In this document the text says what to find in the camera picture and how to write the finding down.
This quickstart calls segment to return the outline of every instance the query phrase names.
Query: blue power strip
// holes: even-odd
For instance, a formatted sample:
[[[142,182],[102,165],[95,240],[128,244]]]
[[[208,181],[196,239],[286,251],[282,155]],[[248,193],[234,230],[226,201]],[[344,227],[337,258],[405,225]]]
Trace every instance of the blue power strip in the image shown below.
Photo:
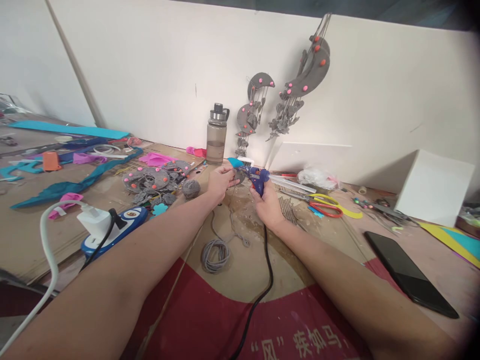
[[[149,214],[148,210],[142,206],[132,207],[131,209],[125,210],[121,212],[119,215],[122,220],[125,220],[127,224],[121,228],[120,231],[117,231],[110,234],[110,237],[105,241],[101,249],[95,255],[94,259],[99,258],[103,254],[105,254],[108,250],[110,250],[115,244],[117,244],[120,240],[130,234],[133,230],[138,228],[142,225],[145,220],[147,219],[147,215]],[[89,258],[95,251],[95,249],[99,246],[102,239],[94,238],[92,235],[86,237],[85,240],[81,243],[81,250],[85,253],[85,256]]]

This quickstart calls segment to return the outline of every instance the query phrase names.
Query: yellow felt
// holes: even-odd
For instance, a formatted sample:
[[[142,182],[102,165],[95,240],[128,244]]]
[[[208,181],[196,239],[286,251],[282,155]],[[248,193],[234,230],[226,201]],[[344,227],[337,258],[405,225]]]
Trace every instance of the yellow felt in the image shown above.
[[[419,222],[420,226],[427,230],[430,234],[440,240],[442,243],[447,245],[450,249],[454,252],[462,256],[463,258],[467,259],[473,265],[480,269],[480,261],[477,260],[475,256],[473,256],[470,252],[468,252],[462,245],[460,245],[457,241],[453,239],[450,235],[448,235],[443,228],[449,229],[459,234],[463,234],[460,230],[453,228],[453,227],[446,227],[446,226],[439,226],[435,224],[430,224],[426,222]]]

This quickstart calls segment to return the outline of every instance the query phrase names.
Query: red scissors handle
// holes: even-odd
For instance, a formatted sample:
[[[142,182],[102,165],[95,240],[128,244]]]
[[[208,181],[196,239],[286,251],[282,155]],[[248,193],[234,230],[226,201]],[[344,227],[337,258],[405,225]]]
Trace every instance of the red scissors handle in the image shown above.
[[[344,214],[344,212],[342,211],[342,209],[336,207],[336,206],[333,206],[333,205],[327,205],[327,204],[324,204],[324,203],[320,203],[320,202],[315,202],[315,201],[310,201],[310,206],[316,210],[318,210],[319,212],[321,212],[323,215],[325,216],[328,216],[330,218],[340,218],[342,217],[342,215]],[[334,211],[336,211],[337,213],[331,213],[331,212],[326,212],[324,211],[322,208],[328,208],[328,209],[332,209]]]

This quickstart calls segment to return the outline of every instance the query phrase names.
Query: black power cord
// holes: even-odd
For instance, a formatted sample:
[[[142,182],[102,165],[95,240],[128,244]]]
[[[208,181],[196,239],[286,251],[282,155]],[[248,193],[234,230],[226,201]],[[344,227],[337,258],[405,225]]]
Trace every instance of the black power cord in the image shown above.
[[[254,310],[257,307],[257,305],[262,301],[262,299],[269,293],[269,291],[272,289],[274,286],[274,272],[272,271],[272,264],[270,263],[270,257],[269,257],[269,243],[268,243],[268,236],[267,236],[267,227],[265,224],[263,225],[263,237],[265,238],[265,257],[266,257],[266,263],[268,265],[268,272],[270,274],[270,284],[268,285],[267,289],[261,293],[261,295],[258,297],[258,299],[253,303],[250,312],[248,313],[248,318],[246,319],[246,324],[245,324],[245,329],[243,330],[243,335],[241,336],[240,343],[238,344],[238,347],[236,348],[235,352],[233,355],[230,357],[230,360],[235,360],[236,358],[239,357],[240,352],[242,351],[242,348],[244,347],[245,340],[247,338],[247,333],[249,331],[249,325],[250,325],[250,320],[252,319],[252,315],[254,314]]]
[[[95,251],[93,252],[93,254],[85,261],[85,263],[83,264],[83,266],[81,267],[80,271],[82,271],[83,269],[85,269],[88,265],[90,265],[90,263],[95,259],[95,256],[98,254],[98,252],[100,251],[100,249],[102,248],[102,246],[105,244],[105,242],[107,241],[107,239],[109,238],[110,234],[112,233],[112,230],[114,228],[114,225],[115,223],[118,221],[117,220],[117,217],[119,217],[117,215],[117,212],[115,211],[114,208],[111,208],[110,210],[108,210],[108,212],[110,213],[110,225],[108,227],[108,230],[106,231],[106,234],[105,236],[103,237],[103,239],[100,241],[100,244],[98,244],[98,246],[96,247]]]

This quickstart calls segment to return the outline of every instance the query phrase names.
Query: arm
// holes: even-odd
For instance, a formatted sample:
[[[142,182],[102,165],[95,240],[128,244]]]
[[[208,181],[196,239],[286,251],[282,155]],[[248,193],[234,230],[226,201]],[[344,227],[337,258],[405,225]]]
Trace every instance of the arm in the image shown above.
[[[5,359],[118,359],[145,298],[234,184],[231,167],[208,191],[146,222],[92,262],[25,329]]]
[[[295,253],[376,359],[447,359],[455,346],[386,281],[287,221],[271,181],[263,198],[250,189],[261,220]]]

